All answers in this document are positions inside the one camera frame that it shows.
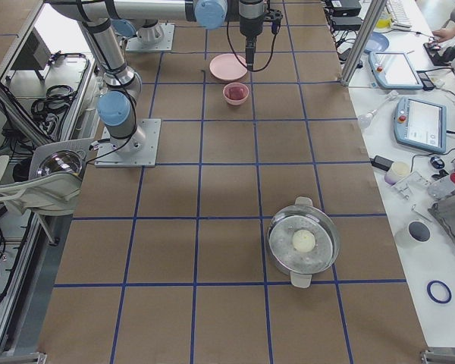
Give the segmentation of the person's hand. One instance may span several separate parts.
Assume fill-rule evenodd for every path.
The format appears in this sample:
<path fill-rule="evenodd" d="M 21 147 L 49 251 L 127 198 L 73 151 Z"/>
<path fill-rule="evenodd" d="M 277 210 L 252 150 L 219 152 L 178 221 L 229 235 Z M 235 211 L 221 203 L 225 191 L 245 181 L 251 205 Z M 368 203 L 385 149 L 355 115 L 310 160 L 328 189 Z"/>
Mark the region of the person's hand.
<path fill-rule="evenodd" d="M 455 30 L 450 28 L 441 28 L 432 31 L 433 37 L 438 39 L 438 42 L 445 42 L 455 37 Z"/>

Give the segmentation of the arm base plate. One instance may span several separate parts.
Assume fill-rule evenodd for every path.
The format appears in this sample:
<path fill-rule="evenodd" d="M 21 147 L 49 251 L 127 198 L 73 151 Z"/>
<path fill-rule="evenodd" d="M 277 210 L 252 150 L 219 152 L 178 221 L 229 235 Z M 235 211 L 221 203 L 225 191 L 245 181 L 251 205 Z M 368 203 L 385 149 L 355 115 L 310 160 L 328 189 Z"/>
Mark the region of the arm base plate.
<path fill-rule="evenodd" d="M 125 140 L 112 139 L 107 128 L 103 127 L 102 138 L 108 141 L 98 145 L 97 156 L 93 161 L 97 168 L 155 166 L 162 120 L 137 119 L 136 125 L 136 133 L 126 146 Z"/>
<path fill-rule="evenodd" d="M 126 52 L 169 52 L 173 46 L 174 29 L 175 25 L 172 23 L 142 27 L 127 41 Z"/>

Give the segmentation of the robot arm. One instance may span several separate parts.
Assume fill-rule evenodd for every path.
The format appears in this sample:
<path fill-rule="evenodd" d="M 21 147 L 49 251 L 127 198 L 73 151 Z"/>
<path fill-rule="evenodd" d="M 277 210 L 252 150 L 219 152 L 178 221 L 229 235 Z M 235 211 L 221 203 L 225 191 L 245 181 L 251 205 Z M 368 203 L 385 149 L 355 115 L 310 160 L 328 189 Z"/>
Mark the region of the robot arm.
<path fill-rule="evenodd" d="M 263 24 L 277 34 L 283 15 L 267 1 L 50 1 L 60 14 L 76 20 L 86 41 L 106 73 L 114 76 L 126 68 L 111 20 L 185 20 L 213 30 L 224 22 L 238 21 L 246 38 L 245 59 L 254 71 L 256 39 Z"/>
<path fill-rule="evenodd" d="M 107 91 L 99 97 L 97 111 L 112 148 L 122 153 L 137 151 L 146 138 L 138 126 L 136 113 L 141 77 L 127 64 L 109 19 L 79 25 L 103 72 Z"/>

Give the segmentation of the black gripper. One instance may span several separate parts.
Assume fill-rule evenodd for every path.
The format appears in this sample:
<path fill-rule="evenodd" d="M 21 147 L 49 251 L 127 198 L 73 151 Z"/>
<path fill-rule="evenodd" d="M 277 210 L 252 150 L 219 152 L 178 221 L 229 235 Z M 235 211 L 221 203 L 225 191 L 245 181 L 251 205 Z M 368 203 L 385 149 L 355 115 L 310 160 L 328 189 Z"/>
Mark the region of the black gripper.
<path fill-rule="evenodd" d="M 254 61 L 256 54 L 256 38 L 254 36 L 247 37 L 245 42 L 245 60 L 246 69 L 252 71 L 254 69 Z"/>

